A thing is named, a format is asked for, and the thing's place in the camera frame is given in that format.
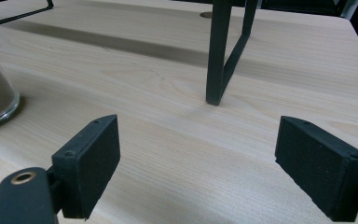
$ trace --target black metal stand leg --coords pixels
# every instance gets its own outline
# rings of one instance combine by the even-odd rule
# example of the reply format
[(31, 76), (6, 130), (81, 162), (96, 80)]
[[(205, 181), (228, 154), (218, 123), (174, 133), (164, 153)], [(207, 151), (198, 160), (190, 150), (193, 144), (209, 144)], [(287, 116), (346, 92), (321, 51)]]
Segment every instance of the black metal stand leg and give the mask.
[(227, 84), (234, 73), (238, 60), (251, 33), (257, 0), (247, 0), (241, 37), (231, 52), (226, 64), (228, 26), (233, 0), (213, 0), (213, 17), (209, 49), (206, 101), (210, 105), (219, 105)]
[(32, 16), (32, 15), (34, 15), (36, 13), (47, 11), (47, 10), (50, 10), (50, 9), (54, 8), (54, 4), (53, 4), (52, 0), (47, 0), (47, 1), (48, 1), (48, 6), (45, 7), (45, 8), (38, 9), (36, 11), (32, 11), (32, 12), (28, 12), (28, 13), (24, 13), (24, 14), (21, 14), (19, 16), (14, 16), (14, 17), (9, 17), (9, 18), (6, 18), (6, 19), (2, 19), (2, 20), (0, 20), (0, 24), (7, 23), (7, 22), (10, 22), (10, 21), (15, 21), (15, 20), (18, 20), (18, 19), (21, 19), (21, 18), (24, 18), (24, 17)]

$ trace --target light wood grain surface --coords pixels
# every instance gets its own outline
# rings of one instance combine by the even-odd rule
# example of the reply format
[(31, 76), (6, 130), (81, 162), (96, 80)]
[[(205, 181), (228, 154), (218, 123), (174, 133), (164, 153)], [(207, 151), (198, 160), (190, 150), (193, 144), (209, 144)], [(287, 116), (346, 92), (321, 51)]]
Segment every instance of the light wood grain surface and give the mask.
[[(257, 10), (216, 107), (204, 101), (211, 21), (200, 13), (211, 6), (55, 5), (0, 26), (0, 64), (22, 101), (0, 125), (0, 181), (49, 168), (87, 123), (118, 114), (121, 162), (88, 223), (331, 223), (274, 149), (282, 115), (358, 148), (358, 37), (348, 21)], [(7, 1), (0, 18), (39, 7)], [(233, 9), (227, 52), (242, 13)]]

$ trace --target wooden table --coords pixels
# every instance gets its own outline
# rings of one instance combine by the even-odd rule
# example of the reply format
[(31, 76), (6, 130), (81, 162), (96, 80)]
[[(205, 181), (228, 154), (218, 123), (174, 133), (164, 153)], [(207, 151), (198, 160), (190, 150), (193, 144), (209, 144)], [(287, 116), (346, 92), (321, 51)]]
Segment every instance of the wooden table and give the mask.
[[(0, 19), (36, 4), (45, 3), (0, 3)], [(282, 115), (358, 148), (358, 37), (348, 21), (258, 10), (216, 107), (204, 101), (211, 21), (200, 13), (210, 6), (55, 5), (0, 26), (0, 63), (22, 96), (0, 126), (0, 181), (49, 168), (87, 123), (118, 114), (121, 162), (88, 223), (331, 223), (274, 149)], [(227, 52), (242, 15), (234, 9)]]

